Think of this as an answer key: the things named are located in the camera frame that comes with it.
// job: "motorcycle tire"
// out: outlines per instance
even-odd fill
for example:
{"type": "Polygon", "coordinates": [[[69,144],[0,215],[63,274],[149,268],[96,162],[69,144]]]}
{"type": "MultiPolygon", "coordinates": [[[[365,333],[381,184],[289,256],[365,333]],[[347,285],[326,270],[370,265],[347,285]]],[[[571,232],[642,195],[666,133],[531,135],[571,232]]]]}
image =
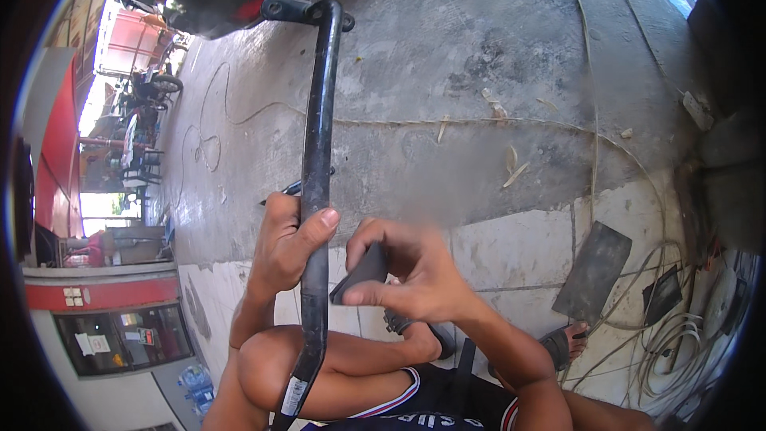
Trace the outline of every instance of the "motorcycle tire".
{"type": "Polygon", "coordinates": [[[152,77],[152,85],[163,94],[174,93],[184,89],[184,82],[172,75],[155,75],[152,77]]]}

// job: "tiled floor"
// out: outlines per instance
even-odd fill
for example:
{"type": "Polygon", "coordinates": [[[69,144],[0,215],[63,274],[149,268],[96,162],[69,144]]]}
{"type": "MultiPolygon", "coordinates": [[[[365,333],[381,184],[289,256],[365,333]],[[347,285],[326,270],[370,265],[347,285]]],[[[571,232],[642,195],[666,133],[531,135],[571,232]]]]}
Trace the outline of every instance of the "tiled floor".
{"type": "MultiPolygon", "coordinates": [[[[619,295],[635,278],[646,255],[663,240],[676,240],[683,248],[683,234],[679,224],[678,207],[674,192],[666,187],[669,174],[653,177],[660,194],[653,191],[650,182],[639,180],[625,184],[615,190],[605,190],[596,201],[596,219],[627,235],[633,240],[630,257],[614,286],[605,310],[613,306],[619,295]],[[659,199],[665,202],[667,215],[665,237],[660,213],[659,199]]],[[[553,210],[530,210],[521,214],[503,216],[480,223],[445,230],[444,236],[452,250],[455,262],[466,281],[479,295],[490,303],[512,324],[541,337],[543,334],[568,323],[568,317],[551,310],[551,306],[571,270],[590,226],[588,200],[578,199],[561,204],[553,210]]],[[[668,249],[666,262],[677,260],[679,251],[668,249]]],[[[652,283],[659,254],[649,263],[650,270],[638,277],[626,298],[611,315],[610,321],[638,325],[642,319],[643,301],[641,290],[652,283]]],[[[216,263],[210,268],[196,265],[179,267],[182,287],[194,285],[199,309],[204,310],[209,323],[209,336],[199,332],[188,299],[185,312],[191,328],[204,355],[214,381],[220,379],[227,357],[227,336],[234,308],[244,292],[244,283],[250,264],[248,262],[216,263]]],[[[330,288],[345,275],[345,249],[330,250],[330,288]]],[[[685,301],[676,311],[685,309],[685,301]]],[[[292,292],[282,292],[277,297],[275,322],[277,324],[300,323],[300,286],[292,292]]],[[[454,330],[459,345],[464,334],[454,330]]],[[[373,340],[401,340],[385,330],[383,313],[380,308],[330,306],[330,329],[373,340]]],[[[643,353],[641,343],[634,341],[612,354],[603,363],[594,367],[620,344],[635,334],[632,330],[620,330],[608,325],[601,326],[591,336],[588,348],[569,369],[564,387],[571,389],[577,384],[577,391],[610,403],[627,403],[625,399],[629,364],[630,378],[633,379],[636,363],[643,353]],[[590,370],[590,375],[580,379],[590,370]]],[[[460,359],[460,350],[454,358],[437,363],[451,368],[460,359]]],[[[486,372],[487,361],[477,351],[474,374],[491,380],[486,372]]],[[[659,383],[653,378],[652,383],[659,383]]],[[[637,407],[637,385],[631,383],[630,405],[637,407]]],[[[656,411],[662,408],[657,403],[649,406],[642,400],[642,407],[656,411]]]]}

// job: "chair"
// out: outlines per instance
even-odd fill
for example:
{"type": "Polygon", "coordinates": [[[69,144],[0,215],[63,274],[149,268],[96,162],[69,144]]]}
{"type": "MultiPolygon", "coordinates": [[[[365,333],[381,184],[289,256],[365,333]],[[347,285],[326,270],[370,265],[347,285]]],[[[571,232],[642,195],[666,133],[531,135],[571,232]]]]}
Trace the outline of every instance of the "chair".
{"type": "Polygon", "coordinates": [[[144,168],[139,168],[138,170],[131,170],[129,168],[125,168],[122,170],[121,173],[121,179],[122,179],[122,185],[126,188],[133,188],[133,187],[141,187],[146,184],[154,184],[159,185],[158,181],[154,180],[161,180],[162,176],[158,174],[153,174],[144,168]]]}

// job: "sticker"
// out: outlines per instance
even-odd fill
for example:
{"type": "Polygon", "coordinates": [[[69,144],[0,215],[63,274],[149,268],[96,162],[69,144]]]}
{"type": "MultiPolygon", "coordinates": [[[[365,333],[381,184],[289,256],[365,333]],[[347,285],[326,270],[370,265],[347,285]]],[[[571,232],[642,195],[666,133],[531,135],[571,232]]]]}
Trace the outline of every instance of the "sticker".
{"type": "Polygon", "coordinates": [[[77,340],[77,344],[80,345],[80,351],[83,352],[83,356],[87,356],[89,354],[95,354],[93,353],[93,349],[91,348],[91,342],[88,340],[88,335],[85,333],[75,333],[74,339],[77,340]]]}
{"type": "Polygon", "coordinates": [[[91,344],[93,353],[109,353],[109,341],[103,334],[93,334],[88,336],[88,342],[91,344]]]}
{"type": "Polygon", "coordinates": [[[139,334],[139,343],[140,344],[148,344],[149,346],[154,346],[154,334],[152,334],[152,330],[148,328],[136,328],[136,331],[138,331],[139,334]]]}
{"type": "Polygon", "coordinates": [[[294,376],[290,378],[285,392],[285,399],[282,401],[282,414],[285,416],[297,416],[298,403],[303,397],[303,391],[309,384],[306,381],[299,380],[294,376]]]}

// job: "black sandal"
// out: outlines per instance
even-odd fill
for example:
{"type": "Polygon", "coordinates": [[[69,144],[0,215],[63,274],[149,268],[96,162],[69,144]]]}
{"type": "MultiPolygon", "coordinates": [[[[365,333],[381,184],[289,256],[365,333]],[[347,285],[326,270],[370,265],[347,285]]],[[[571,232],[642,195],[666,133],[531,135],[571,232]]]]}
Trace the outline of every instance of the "black sandal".
{"type": "MultiPolygon", "coordinates": [[[[416,322],[415,320],[410,320],[409,318],[400,316],[399,314],[396,314],[394,311],[389,309],[386,309],[383,312],[383,319],[386,323],[385,329],[390,333],[396,333],[400,336],[404,330],[416,322]]],[[[441,344],[441,354],[439,355],[438,359],[445,360],[455,354],[455,339],[452,337],[452,334],[448,333],[443,326],[438,324],[426,324],[428,324],[428,328],[430,328],[431,333],[434,334],[436,339],[439,340],[439,343],[441,344]]]]}
{"type": "MultiPolygon", "coordinates": [[[[567,364],[569,364],[569,340],[567,339],[567,334],[564,330],[570,326],[571,324],[565,324],[558,330],[551,331],[539,340],[543,348],[545,348],[545,350],[548,351],[548,354],[550,354],[551,359],[553,360],[553,368],[556,369],[557,373],[559,371],[563,371],[565,368],[567,368],[567,364]]],[[[583,331],[582,333],[576,334],[572,338],[580,339],[586,338],[587,336],[588,331],[583,331]]],[[[492,378],[497,379],[495,368],[492,364],[488,363],[486,370],[488,373],[490,373],[492,378]]]]}

